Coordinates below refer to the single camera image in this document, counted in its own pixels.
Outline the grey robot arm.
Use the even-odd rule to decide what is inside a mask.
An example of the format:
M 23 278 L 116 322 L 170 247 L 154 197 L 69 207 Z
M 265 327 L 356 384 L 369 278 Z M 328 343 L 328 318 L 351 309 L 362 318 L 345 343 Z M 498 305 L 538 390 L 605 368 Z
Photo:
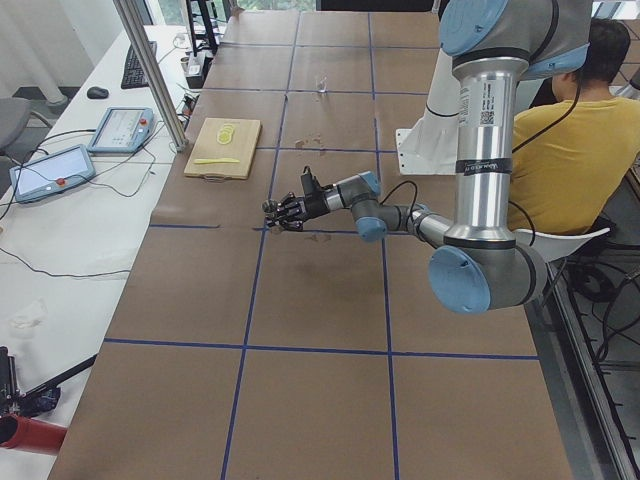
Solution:
M 429 283 L 451 311 L 475 314 L 535 299 L 546 280 L 545 262 L 507 226 L 516 87 L 580 67 L 590 19 L 587 1 L 447 5 L 439 38 L 453 60 L 461 108 L 452 218 L 420 204 L 382 204 L 371 172 L 324 186 L 304 171 L 302 196 L 264 203 L 267 226 L 299 231 L 308 220 L 346 209 L 367 242 L 405 231 L 430 244 Z

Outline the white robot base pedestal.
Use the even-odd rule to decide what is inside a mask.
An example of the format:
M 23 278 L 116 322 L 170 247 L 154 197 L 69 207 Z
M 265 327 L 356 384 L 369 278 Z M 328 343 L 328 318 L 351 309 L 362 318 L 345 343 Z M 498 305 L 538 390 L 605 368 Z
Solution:
M 452 58 L 439 50 L 423 115 L 396 130 L 401 175 L 454 175 L 457 160 L 459 81 Z

